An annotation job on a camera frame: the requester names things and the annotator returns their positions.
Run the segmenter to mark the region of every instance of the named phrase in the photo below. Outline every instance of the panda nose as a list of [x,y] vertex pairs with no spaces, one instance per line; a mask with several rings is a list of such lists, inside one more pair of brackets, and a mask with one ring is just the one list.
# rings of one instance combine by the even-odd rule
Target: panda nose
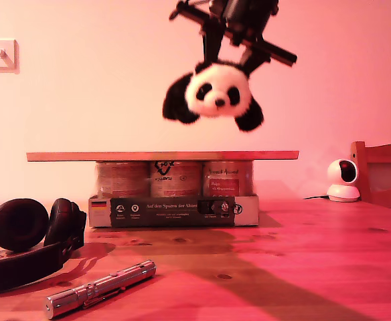
[[223,105],[225,105],[225,100],[223,100],[223,99],[217,99],[217,100],[215,100],[215,105],[216,105],[216,107],[223,107]]

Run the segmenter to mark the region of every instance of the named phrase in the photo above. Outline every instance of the panda eye patch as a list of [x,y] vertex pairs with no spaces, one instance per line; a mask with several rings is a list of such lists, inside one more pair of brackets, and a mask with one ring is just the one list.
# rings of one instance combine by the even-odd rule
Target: panda eye patch
[[212,90],[212,85],[209,84],[209,83],[205,83],[202,87],[200,87],[200,89],[197,91],[197,94],[195,95],[195,97],[198,99],[198,100],[203,100],[204,99],[204,96],[206,96],[206,94]]
[[228,97],[230,97],[230,104],[232,106],[235,106],[240,102],[240,92],[238,91],[237,87],[232,86],[227,91],[227,95],[228,95]]

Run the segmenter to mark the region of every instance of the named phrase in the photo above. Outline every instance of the panda plush toy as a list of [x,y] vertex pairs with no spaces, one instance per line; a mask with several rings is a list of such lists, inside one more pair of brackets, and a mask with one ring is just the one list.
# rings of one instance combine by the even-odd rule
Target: panda plush toy
[[249,73],[232,62],[201,62],[176,80],[163,103],[163,117],[192,124],[200,116],[234,117],[241,131],[250,132],[262,124],[261,107],[252,97]]

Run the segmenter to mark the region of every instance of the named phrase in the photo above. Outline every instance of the wooden chair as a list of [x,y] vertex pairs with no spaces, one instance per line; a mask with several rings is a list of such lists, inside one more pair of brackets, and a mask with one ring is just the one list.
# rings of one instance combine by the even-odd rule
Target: wooden chair
[[359,178],[356,187],[361,194],[361,200],[391,208],[391,188],[373,189],[373,172],[376,165],[387,165],[391,168],[391,144],[381,146],[366,146],[363,141],[351,144],[351,159],[357,164]]

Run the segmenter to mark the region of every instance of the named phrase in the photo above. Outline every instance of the wooden board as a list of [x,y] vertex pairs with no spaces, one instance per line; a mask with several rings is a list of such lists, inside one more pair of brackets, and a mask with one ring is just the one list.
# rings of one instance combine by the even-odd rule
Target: wooden board
[[298,150],[224,152],[27,152],[28,162],[64,161],[254,161],[298,159]]
[[391,144],[366,147],[367,163],[391,163]]

